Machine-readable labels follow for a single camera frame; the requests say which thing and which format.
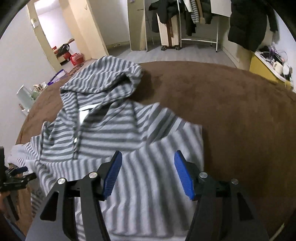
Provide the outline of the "white clothes rack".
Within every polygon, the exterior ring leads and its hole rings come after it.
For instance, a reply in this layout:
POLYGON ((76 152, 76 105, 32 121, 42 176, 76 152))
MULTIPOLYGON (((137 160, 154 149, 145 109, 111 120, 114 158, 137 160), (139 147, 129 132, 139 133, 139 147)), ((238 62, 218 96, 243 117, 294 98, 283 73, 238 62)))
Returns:
POLYGON ((194 24, 191 18, 190 1, 177 1, 181 48, 183 44, 208 44, 219 49, 219 17, 212 13, 210 1, 196 1, 200 22, 194 24))

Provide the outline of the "black coat on suitcase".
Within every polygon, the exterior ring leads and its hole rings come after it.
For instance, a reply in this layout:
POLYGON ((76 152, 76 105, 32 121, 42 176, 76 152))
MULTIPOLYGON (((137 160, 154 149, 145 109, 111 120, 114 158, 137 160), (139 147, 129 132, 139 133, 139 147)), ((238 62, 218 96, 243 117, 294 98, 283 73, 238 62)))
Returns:
POLYGON ((177 1, 160 0, 149 5, 152 11, 152 32, 159 33, 158 18, 162 24, 166 24, 169 19, 178 13, 177 1))

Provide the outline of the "beige suitcase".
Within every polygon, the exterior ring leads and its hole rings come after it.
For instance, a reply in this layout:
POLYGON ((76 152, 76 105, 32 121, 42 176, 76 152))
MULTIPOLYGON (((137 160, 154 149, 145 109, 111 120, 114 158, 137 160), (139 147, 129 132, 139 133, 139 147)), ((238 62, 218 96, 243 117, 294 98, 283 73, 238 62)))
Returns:
POLYGON ((161 50, 166 51, 168 48, 174 48, 176 50, 181 49, 181 38, 180 38, 180 28, 179 28, 179 17, 177 15, 173 16, 168 20, 166 24, 161 23, 159 16, 158 27, 159 35, 161 39, 161 50))

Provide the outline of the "black puffer jacket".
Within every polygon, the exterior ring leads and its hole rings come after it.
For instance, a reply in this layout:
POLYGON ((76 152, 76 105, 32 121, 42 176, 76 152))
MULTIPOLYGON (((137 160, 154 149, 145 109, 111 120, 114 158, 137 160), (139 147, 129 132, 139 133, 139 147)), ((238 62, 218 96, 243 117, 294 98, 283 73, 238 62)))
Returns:
POLYGON ((255 52, 264 40, 266 28, 278 32, 273 7, 267 1, 231 1, 228 40, 255 52))

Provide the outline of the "striped shirt hanging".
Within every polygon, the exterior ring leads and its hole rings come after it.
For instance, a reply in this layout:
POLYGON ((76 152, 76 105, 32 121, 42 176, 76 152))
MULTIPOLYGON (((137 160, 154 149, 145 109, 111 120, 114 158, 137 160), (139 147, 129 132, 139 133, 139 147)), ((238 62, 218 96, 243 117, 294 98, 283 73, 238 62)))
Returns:
POLYGON ((194 24, 198 24, 200 22, 200 16, 199 16, 199 10, 197 7, 197 2, 196 0, 190 0, 190 4, 191 4, 191 18, 194 24))

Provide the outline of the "brown bed blanket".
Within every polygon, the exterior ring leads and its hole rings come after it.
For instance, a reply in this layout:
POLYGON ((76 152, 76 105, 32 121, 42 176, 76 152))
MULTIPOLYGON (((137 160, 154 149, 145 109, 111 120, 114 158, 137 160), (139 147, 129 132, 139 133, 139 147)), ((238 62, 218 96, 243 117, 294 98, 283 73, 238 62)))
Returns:
POLYGON ((295 94, 247 71, 193 62, 152 62, 131 101, 159 103, 202 127, 204 169, 236 177, 274 232, 295 208, 295 94))

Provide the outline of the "red bag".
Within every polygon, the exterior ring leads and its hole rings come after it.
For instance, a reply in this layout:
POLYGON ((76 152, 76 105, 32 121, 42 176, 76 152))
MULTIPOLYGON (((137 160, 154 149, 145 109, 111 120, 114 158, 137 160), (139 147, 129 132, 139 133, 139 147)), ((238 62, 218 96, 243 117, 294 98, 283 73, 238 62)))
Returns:
POLYGON ((70 57, 70 61, 73 64, 73 66, 79 65, 84 62, 84 55, 82 53, 74 53, 70 57))

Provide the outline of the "grey striped hoodie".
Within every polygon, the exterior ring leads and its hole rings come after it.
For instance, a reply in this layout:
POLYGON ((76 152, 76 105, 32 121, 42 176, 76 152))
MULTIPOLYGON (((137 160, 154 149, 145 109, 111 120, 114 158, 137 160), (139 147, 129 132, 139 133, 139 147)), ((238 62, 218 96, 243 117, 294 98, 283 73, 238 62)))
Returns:
POLYGON ((174 154, 204 167, 202 127, 159 103, 130 100, 142 68, 105 56, 72 77, 60 89, 63 107, 39 135, 11 149, 9 162, 26 166, 37 179, 31 185, 32 212, 59 178, 78 180, 122 153, 111 196, 101 203, 112 240, 184 240, 195 204, 185 194, 174 154))

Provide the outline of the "yellow side table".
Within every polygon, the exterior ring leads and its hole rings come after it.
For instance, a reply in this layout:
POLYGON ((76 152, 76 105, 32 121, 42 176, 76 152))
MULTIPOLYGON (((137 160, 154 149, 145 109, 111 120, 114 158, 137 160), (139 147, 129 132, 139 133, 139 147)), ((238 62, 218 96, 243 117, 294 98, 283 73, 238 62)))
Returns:
POLYGON ((282 84, 288 90, 293 90, 293 83, 281 77, 258 52, 252 54, 249 71, 272 82, 282 84))

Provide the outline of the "white kettle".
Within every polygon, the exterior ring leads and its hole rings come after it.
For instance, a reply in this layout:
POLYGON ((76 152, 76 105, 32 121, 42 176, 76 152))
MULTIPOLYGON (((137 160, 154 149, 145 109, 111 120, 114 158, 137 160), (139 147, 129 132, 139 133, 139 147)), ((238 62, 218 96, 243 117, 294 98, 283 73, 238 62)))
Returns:
POLYGON ((31 91, 27 87, 25 87, 25 85, 22 85, 19 88, 19 90, 16 93, 16 96, 18 97, 20 104, 27 111, 29 111, 35 103, 31 91))

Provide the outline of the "standing mirror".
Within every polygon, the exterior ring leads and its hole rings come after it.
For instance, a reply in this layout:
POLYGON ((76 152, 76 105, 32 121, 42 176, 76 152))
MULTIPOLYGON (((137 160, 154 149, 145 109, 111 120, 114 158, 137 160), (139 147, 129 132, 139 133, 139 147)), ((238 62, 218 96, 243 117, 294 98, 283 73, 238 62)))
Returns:
POLYGON ((132 52, 147 51, 144 1, 127 1, 129 41, 132 52))

